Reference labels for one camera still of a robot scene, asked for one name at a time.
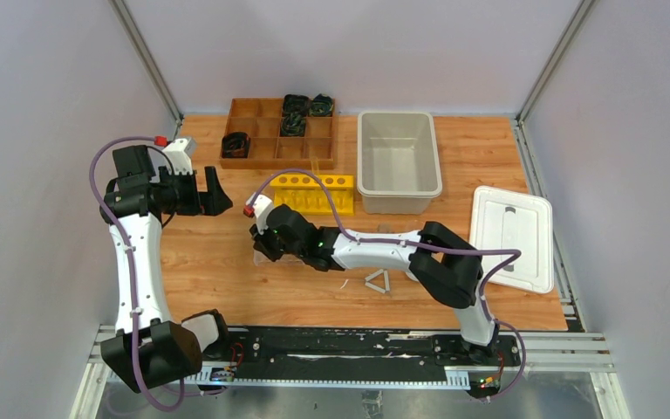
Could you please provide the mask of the clear glass test tube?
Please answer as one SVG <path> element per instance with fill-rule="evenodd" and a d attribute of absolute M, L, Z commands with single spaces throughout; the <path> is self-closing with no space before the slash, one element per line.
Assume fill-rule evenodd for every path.
<path fill-rule="evenodd" d="M 319 159 L 317 158 L 317 156 L 312 156 L 310 158 L 310 160 L 311 160 L 311 171 L 312 171 L 312 173 L 315 176 L 319 176 L 319 172 L 320 172 L 320 170 L 319 170 Z"/>

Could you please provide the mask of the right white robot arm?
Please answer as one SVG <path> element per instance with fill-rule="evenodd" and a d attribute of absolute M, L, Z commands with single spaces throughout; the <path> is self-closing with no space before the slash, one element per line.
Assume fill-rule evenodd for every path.
<path fill-rule="evenodd" d="M 318 227 L 285 204 L 260 209 L 247 204 L 243 213 L 255 221 L 250 228 L 255 250 L 270 261 L 292 255 L 316 271 L 403 271 L 455 311 L 469 361 L 481 365 L 497 356 L 499 326 L 482 299 L 482 257 L 443 224 L 427 222 L 420 230 L 377 234 Z"/>

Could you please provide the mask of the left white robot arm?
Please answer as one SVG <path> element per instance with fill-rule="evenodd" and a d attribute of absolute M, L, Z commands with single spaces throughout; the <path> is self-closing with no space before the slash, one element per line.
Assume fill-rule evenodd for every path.
<path fill-rule="evenodd" d="M 213 167 L 207 190 L 197 188 L 195 143 L 179 138 L 165 147 L 113 150 L 116 177 L 100 207 L 116 253 L 120 303 L 115 335 L 100 345 L 105 364 L 135 393 L 197 374 L 202 356 L 225 359 L 232 337 L 216 310 L 174 321 L 161 272 L 162 217 L 218 216 L 232 206 Z"/>

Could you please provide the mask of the clear plastic tube rack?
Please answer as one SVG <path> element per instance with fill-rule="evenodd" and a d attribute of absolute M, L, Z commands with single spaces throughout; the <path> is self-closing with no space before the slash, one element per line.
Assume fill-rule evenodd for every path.
<path fill-rule="evenodd" d="M 254 251 L 253 252 L 253 263 L 255 266 L 264 266 L 270 264 L 277 265 L 303 265 L 304 263 L 291 254 L 284 254 L 279 259 L 273 261 L 267 258 L 262 252 Z"/>

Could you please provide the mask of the yellow test tube rack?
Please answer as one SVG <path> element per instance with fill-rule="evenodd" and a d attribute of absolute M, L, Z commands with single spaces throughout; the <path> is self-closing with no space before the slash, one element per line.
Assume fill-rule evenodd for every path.
<path fill-rule="evenodd" d="M 321 175 L 320 181 L 331 194 L 336 210 L 341 216 L 352 216 L 354 205 L 354 177 L 352 175 Z M 332 208 L 321 189 L 308 175 L 287 174 L 277 176 L 270 186 L 274 191 L 274 204 L 288 205 L 303 215 L 331 215 Z"/>

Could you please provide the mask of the wooden compartment tray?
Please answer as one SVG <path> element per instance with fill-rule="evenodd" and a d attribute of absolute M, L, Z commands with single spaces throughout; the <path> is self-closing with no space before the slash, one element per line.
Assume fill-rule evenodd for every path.
<path fill-rule="evenodd" d="M 319 170 L 334 169 L 337 128 L 336 101 L 326 94 L 234 98 L 220 163 L 226 169 L 308 169 L 317 156 Z"/>

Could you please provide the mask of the small glass beaker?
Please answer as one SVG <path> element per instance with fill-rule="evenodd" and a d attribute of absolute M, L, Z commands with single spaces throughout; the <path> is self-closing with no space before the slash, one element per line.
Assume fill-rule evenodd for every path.
<path fill-rule="evenodd" d="M 380 223 L 377 226 L 376 231 L 380 234 L 391 234 L 393 233 L 393 228 L 389 223 Z"/>

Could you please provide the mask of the white clay triangle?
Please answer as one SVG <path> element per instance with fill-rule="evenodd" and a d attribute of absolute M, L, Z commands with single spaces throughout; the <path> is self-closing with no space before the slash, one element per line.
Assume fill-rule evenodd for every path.
<path fill-rule="evenodd" d="M 364 285 L 365 287 L 381 294 L 389 293 L 391 291 L 391 286 L 388 271 L 379 269 L 369 274 L 364 279 Z"/>

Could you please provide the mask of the beige plastic bin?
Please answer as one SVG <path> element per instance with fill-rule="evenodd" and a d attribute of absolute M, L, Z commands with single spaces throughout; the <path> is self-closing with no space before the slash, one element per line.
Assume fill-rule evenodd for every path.
<path fill-rule="evenodd" d="M 443 191 L 431 113 L 359 114 L 357 190 L 368 214 L 419 215 L 426 211 Z"/>

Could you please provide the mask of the white plastic bin lid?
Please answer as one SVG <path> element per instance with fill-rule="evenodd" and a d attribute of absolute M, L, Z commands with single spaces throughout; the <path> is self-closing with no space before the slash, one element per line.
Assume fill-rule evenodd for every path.
<path fill-rule="evenodd" d="M 526 292 L 554 289 L 552 207 L 546 199 L 490 186 L 473 196 L 469 243 L 479 250 L 516 249 L 520 258 L 490 282 Z"/>

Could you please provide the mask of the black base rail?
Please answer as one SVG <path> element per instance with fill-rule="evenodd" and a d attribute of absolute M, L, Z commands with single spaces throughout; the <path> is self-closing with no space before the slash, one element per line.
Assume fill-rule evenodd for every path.
<path fill-rule="evenodd" d="M 466 387 L 518 367 L 515 337 L 499 335 L 487 348 L 456 331 L 290 326 L 233 327 L 202 360 L 234 381 L 309 384 L 441 385 Z"/>

